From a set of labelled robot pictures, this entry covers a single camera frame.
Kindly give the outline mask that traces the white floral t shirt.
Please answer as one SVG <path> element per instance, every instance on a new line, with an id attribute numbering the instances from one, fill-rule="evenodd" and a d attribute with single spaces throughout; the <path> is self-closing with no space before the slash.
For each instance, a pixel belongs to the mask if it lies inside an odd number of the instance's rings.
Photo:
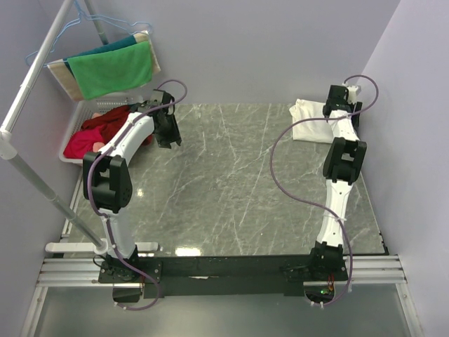
<path id="1" fill-rule="evenodd" d="M 289 108 L 292 123 L 303 119 L 313 119 L 313 121 L 302 122 L 292 129 L 293 140 L 306 141 L 309 143 L 331 144 L 333 133 L 329 124 L 321 118 L 323 117 L 324 103 L 297 99 L 295 104 Z"/>

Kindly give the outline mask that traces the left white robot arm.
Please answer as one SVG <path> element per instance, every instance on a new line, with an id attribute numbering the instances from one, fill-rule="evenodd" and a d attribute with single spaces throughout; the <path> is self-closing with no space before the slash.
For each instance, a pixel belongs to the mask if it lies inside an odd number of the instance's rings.
<path id="1" fill-rule="evenodd" d="M 175 119 L 175 99 L 160 89 L 153 90 L 149 100 L 131 105 L 113 138 L 83 158 L 84 197 L 101 218 L 107 244 L 105 260 L 124 282 L 136 280 L 140 273 L 138 248 L 126 213 L 133 196 L 128 164 L 149 136 L 161 148 L 170 149 L 172 143 L 182 142 Z"/>

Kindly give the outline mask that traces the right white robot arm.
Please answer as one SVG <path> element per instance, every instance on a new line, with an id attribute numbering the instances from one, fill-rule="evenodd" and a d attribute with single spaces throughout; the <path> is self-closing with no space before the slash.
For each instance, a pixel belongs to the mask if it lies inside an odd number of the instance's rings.
<path id="1" fill-rule="evenodd" d="M 359 139 L 354 126 L 353 112 L 362 108 L 356 100 L 357 86 L 332 85 L 323 107 L 329 118 L 333 135 L 329 152 L 323 165 L 326 179 L 326 210 L 323 222 L 308 262 L 308 272 L 317 280 L 344 269 L 344 222 L 349 194 L 358 180 L 367 144 Z"/>

